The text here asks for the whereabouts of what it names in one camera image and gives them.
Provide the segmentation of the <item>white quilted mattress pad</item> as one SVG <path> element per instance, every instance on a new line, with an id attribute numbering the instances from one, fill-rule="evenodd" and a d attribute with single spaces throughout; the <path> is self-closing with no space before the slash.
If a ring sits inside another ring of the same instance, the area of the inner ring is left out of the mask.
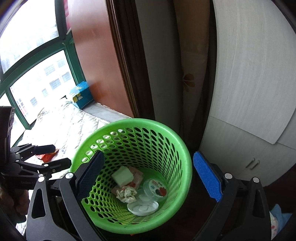
<path id="1" fill-rule="evenodd" d="M 38 113 L 34 126 L 24 132 L 18 145 L 54 145 L 58 152 L 53 161 L 72 160 L 85 139 L 109 123 L 107 113 L 109 109 L 98 103 L 79 109 L 70 101 L 57 101 Z"/>

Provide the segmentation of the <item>white cabinet door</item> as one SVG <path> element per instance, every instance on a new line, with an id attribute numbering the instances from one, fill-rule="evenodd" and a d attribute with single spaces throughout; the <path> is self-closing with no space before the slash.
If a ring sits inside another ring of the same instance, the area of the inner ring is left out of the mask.
<path id="1" fill-rule="evenodd" d="M 295 164 L 295 31 L 272 1 L 214 1 L 217 63 L 200 151 L 267 186 Z"/>

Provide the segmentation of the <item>brown wooden wardrobe panel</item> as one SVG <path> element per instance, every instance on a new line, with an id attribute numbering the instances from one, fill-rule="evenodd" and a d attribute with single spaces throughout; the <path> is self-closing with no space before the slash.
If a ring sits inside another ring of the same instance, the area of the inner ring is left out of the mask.
<path id="1" fill-rule="evenodd" d="M 77 56 L 96 102 L 132 117 L 105 1 L 70 1 Z"/>

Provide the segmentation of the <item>white yogurt cup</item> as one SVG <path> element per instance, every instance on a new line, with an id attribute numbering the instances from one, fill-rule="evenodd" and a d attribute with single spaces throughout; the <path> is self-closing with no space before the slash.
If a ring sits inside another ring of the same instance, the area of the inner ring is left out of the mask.
<path id="1" fill-rule="evenodd" d="M 154 200 L 162 200 L 167 197 L 167 187 L 158 179 L 150 178 L 143 184 L 143 190 L 148 197 Z"/>

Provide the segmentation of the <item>white foam block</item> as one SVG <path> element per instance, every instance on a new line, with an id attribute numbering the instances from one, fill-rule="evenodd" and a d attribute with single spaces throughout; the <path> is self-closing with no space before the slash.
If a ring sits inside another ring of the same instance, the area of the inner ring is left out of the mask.
<path id="1" fill-rule="evenodd" d="M 123 187 L 124 185 L 130 183 L 134 178 L 133 173 L 131 173 L 129 168 L 125 166 L 121 166 L 111 176 L 119 187 Z"/>

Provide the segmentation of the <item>blue yellow tissue box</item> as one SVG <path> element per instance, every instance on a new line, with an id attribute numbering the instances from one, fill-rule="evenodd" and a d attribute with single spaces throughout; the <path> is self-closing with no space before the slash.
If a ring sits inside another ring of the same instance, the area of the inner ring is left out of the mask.
<path id="1" fill-rule="evenodd" d="M 69 99 L 79 109 L 87 107 L 94 101 L 88 83 L 86 81 L 79 83 L 70 91 Z"/>

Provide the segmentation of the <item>green window frame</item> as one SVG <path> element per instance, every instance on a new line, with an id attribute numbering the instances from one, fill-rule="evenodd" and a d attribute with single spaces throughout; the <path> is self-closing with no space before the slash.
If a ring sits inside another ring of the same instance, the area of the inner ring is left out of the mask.
<path id="1" fill-rule="evenodd" d="M 11 144 L 40 110 L 85 80 L 69 1 L 1 1 L 1 105 L 16 109 Z"/>

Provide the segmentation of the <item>white plastic lid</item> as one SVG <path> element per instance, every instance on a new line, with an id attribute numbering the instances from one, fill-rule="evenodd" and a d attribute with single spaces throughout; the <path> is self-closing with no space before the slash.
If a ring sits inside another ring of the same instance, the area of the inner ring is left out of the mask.
<path id="1" fill-rule="evenodd" d="M 156 201 L 143 202 L 138 200 L 133 203 L 128 203 L 127 208 L 136 216 L 148 216 L 158 210 L 159 204 Z"/>

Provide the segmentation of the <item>paper tissue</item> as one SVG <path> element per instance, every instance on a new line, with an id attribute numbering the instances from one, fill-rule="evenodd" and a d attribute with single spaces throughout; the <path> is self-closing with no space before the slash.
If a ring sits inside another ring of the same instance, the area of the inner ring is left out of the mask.
<path id="1" fill-rule="evenodd" d="M 122 203 L 136 202 L 137 191 L 130 186 L 123 186 L 121 189 L 116 190 L 116 198 Z"/>

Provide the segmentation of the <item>green plastic waste basket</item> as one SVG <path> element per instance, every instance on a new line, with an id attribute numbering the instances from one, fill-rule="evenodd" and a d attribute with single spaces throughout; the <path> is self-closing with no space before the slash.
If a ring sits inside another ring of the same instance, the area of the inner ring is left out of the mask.
<path id="1" fill-rule="evenodd" d="M 128 118 L 93 132 L 78 148 L 71 172 L 101 151 L 82 206 L 103 230 L 131 235 L 168 221 L 182 206 L 192 180 L 189 151 L 175 131 L 162 123 Z"/>

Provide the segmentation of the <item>floral blue cloth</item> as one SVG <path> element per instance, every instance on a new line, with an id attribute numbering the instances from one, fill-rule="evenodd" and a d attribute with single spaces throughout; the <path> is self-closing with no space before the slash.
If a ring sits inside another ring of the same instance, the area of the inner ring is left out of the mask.
<path id="1" fill-rule="evenodd" d="M 269 212 L 271 222 L 271 240 L 284 228 L 288 220 L 292 216 L 291 213 L 282 213 L 281 207 L 276 204 Z"/>

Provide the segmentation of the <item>clear plastic cup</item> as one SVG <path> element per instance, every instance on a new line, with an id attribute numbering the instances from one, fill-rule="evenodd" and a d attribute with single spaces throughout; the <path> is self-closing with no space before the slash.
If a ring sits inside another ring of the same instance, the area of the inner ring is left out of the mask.
<path id="1" fill-rule="evenodd" d="M 151 196 L 148 196 L 142 188 L 137 190 L 136 200 L 144 203 L 149 203 L 153 201 Z"/>

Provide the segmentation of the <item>red orange wrapper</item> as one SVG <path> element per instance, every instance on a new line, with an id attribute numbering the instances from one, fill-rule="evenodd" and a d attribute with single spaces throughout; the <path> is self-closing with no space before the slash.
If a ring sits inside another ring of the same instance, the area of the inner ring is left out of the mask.
<path id="1" fill-rule="evenodd" d="M 56 149 L 55 152 L 52 152 L 52 153 L 48 153 L 48 154 L 41 154 L 41 155 L 36 155 L 36 157 L 43 161 L 44 163 L 47 163 L 47 162 L 50 162 L 53 157 L 56 156 L 56 154 L 58 154 L 59 152 L 59 149 Z"/>

